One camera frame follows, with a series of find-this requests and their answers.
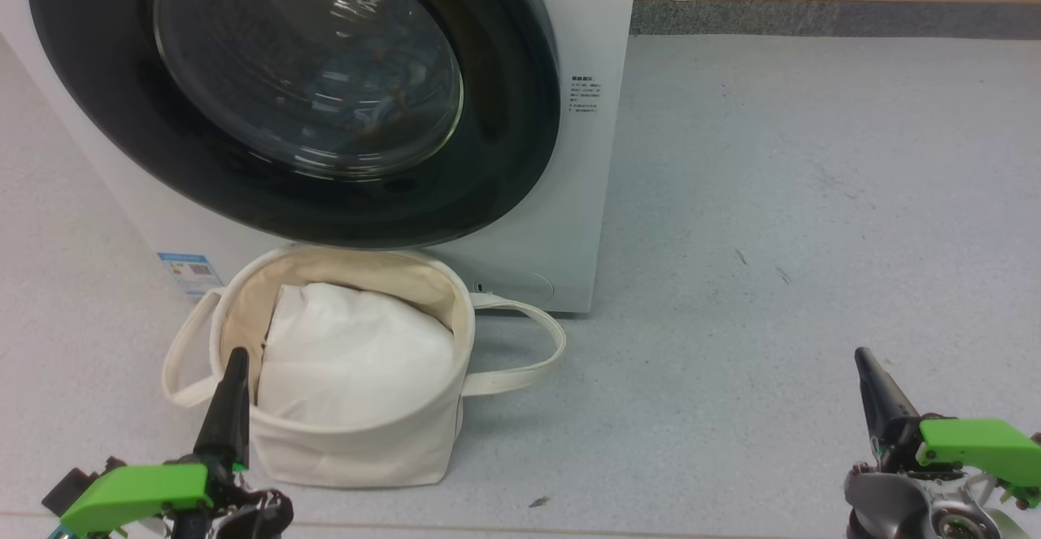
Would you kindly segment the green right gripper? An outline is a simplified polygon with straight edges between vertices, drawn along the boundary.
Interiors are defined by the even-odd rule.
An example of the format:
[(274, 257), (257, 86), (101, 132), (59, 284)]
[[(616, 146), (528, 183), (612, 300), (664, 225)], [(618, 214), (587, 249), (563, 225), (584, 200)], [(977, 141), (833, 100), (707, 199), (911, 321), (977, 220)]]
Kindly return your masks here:
[(869, 442), (881, 467), (941, 464), (992, 476), (1023, 509), (1039, 506), (1040, 446), (996, 418), (925, 419), (870, 349), (856, 349), (856, 373)]

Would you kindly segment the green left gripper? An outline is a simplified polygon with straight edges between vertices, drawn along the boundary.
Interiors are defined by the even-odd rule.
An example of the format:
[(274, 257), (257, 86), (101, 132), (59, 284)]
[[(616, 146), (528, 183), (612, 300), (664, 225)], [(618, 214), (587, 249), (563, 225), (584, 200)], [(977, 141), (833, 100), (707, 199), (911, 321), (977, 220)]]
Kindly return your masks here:
[(168, 518), (172, 535), (207, 535), (237, 492), (249, 464), (250, 355), (233, 349), (215, 385), (194, 454), (218, 463), (124, 465), (91, 480), (62, 513), (67, 535), (111, 535), (148, 518)]

